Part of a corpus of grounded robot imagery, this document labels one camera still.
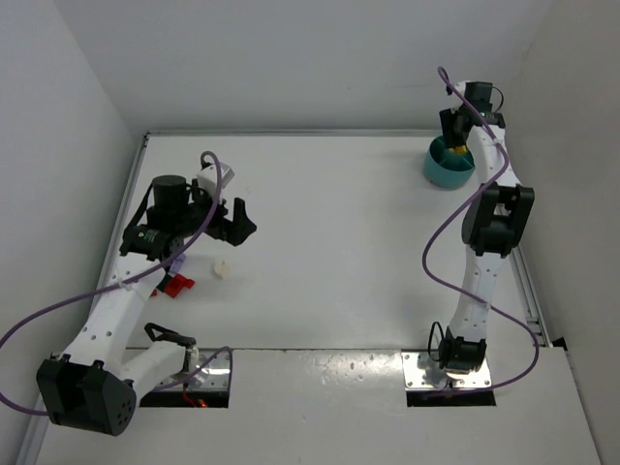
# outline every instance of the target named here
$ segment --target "white robotic arm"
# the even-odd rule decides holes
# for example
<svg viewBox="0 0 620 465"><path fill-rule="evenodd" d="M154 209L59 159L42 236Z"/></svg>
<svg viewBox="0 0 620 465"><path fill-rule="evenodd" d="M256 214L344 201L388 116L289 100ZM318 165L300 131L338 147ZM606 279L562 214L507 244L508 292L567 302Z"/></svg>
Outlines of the white robotic arm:
<svg viewBox="0 0 620 465"><path fill-rule="evenodd" d="M233 171L222 165L222 187ZM144 273L154 261L172 260L185 238L200 229L213 206L216 172L202 160L202 170L191 185L182 176L153 179L139 211L123 233L123 242L108 285ZM155 203L147 207L154 192ZM219 201L206 233L240 245L256 231L245 214L245 203L234 200L233 220ZM147 222L139 225L143 213ZM153 291L173 279L168 268L156 270L132 284L103 294L76 339L59 357L44 360L37 383L53 423L116 436L131 420L140 400L167 377L195 366L196 340L148 324L152 346L123 363L123 356L140 314ZM153 328L161 332L155 336Z"/></svg>
<svg viewBox="0 0 620 465"><path fill-rule="evenodd" d="M448 148L467 144L474 158L480 184L485 184L505 161L496 144L504 148L505 122L493 112L488 82L459 82L456 89L486 118L496 140L491 139L466 106L440 112ZM486 321L495 282L525 228L534 191L521 186L510 164L502 175L470 206L461 230L466 244L466 268L462 289L479 297L477 301L461 294L456 312L440 343L440 367L457 373L478 371L486 351Z"/></svg>

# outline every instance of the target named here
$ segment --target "green container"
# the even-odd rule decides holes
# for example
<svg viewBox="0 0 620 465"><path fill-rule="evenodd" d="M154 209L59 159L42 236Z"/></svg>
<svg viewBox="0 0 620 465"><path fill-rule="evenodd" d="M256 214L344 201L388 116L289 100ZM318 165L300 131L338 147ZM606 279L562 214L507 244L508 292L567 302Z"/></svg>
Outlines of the green container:
<svg viewBox="0 0 620 465"><path fill-rule="evenodd" d="M474 157L468 151L458 154L446 148L443 136L435 138L424 160L424 176L445 189L456 189L467 182L474 172Z"/></svg>

